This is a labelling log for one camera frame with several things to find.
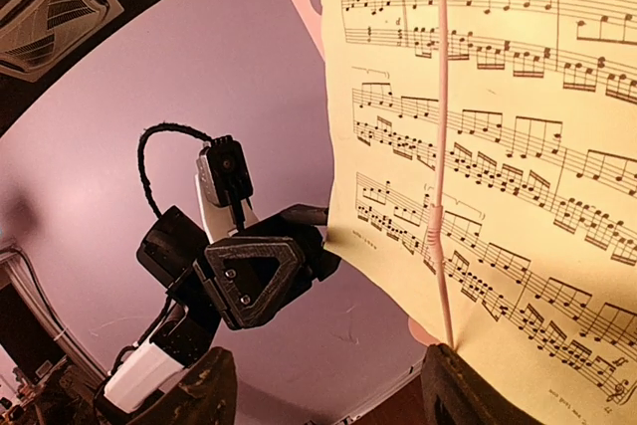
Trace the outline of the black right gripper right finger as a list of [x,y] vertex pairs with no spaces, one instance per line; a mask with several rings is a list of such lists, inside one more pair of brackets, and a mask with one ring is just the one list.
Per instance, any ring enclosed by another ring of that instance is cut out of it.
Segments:
[[427,347],[421,366],[427,424],[539,425],[446,344]]

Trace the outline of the pink music stand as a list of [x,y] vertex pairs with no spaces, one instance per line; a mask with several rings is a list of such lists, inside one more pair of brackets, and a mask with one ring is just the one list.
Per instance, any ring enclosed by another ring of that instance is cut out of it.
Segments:
[[[316,9],[311,0],[291,0],[296,11],[300,15],[304,26],[318,50],[323,56],[324,48],[321,34],[321,13]],[[445,329],[445,343],[455,347],[454,332],[452,326],[451,305],[445,277],[444,253],[441,242],[443,219],[443,193],[445,179],[445,153],[447,146],[448,126],[448,96],[449,96],[449,41],[448,41],[448,4],[447,0],[438,0],[438,24],[441,34],[439,45],[439,119],[437,132],[437,153],[435,166],[435,184],[433,195],[433,212],[429,216],[428,227],[425,236],[425,244],[432,255],[433,266],[436,271],[442,317]]]

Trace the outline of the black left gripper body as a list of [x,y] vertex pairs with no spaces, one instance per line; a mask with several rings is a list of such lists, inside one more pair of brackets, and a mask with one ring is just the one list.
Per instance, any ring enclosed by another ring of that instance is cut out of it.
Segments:
[[319,230],[327,218],[326,207],[293,205],[205,248],[198,277],[227,325],[264,325],[337,271]]

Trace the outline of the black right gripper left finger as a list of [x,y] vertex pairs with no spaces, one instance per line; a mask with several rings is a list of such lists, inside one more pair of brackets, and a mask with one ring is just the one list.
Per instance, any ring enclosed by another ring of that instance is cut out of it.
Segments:
[[238,379],[233,354],[212,347],[178,382],[180,408],[177,424],[233,425]]

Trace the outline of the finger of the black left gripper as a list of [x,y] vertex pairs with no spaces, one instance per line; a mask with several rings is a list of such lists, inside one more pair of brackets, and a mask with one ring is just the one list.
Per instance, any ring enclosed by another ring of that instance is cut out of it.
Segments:
[[327,207],[296,204],[284,209],[280,215],[293,224],[326,226],[328,222]]
[[274,318],[305,261],[289,237],[231,237],[204,251],[212,275],[203,281],[232,330],[266,324]]

